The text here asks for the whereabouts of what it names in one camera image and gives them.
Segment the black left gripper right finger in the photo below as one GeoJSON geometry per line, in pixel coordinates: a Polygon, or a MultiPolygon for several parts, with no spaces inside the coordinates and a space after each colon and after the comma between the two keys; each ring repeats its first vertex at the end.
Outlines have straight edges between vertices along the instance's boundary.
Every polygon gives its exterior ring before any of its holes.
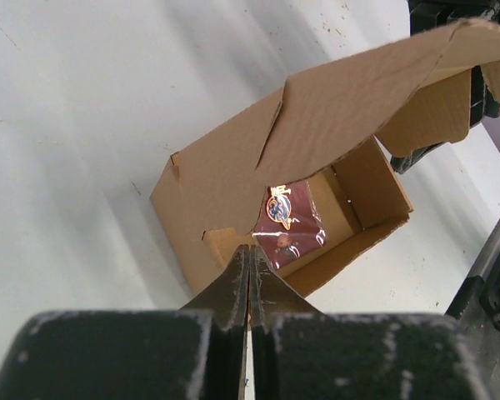
{"type": "Polygon", "coordinates": [[[437,314],[319,312],[249,249],[257,399],[492,399],[466,338],[437,314]]]}

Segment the small red packet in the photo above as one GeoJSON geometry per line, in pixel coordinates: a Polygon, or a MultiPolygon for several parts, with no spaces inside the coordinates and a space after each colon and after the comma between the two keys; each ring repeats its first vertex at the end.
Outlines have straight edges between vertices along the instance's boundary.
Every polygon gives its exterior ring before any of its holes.
{"type": "Polygon", "coordinates": [[[252,237],[276,270],[322,248],[327,237],[308,182],[270,187],[252,237]]]}

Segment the brown cardboard box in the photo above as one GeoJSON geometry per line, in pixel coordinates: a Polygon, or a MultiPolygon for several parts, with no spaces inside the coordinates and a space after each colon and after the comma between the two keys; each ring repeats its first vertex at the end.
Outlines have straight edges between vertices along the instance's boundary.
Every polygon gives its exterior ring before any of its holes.
{"type": "Polygon", "coordinates": [[[327,234],[281,271],[303,296],[408,220],[411,204],[388,162],[389,121],[431,70],[429,52],[410,41],[293,74],[168,159],[151,200],[193,293],[255,242],[270,187],[311,183],[327,234]]]}

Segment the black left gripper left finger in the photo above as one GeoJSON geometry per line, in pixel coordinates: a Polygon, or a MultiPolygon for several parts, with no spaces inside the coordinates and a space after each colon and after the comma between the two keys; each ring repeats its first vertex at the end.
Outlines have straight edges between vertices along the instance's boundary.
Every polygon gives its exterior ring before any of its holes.
{"type": "Polygon", "coordinates": [[[250,248],[178,310],[31,317],[0,367],[0,399],[241,399],[250,248]]]}

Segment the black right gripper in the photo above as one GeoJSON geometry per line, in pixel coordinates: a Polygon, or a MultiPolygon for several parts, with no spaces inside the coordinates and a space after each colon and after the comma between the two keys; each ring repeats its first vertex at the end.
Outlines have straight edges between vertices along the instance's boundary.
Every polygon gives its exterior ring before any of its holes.
{"type": "Polygon", "coordinates": [[[484,118],[500,117],[500,1],[411,1],[412,45],[431,70],[389,121],[390,165],[399,174],[484,118]]]}

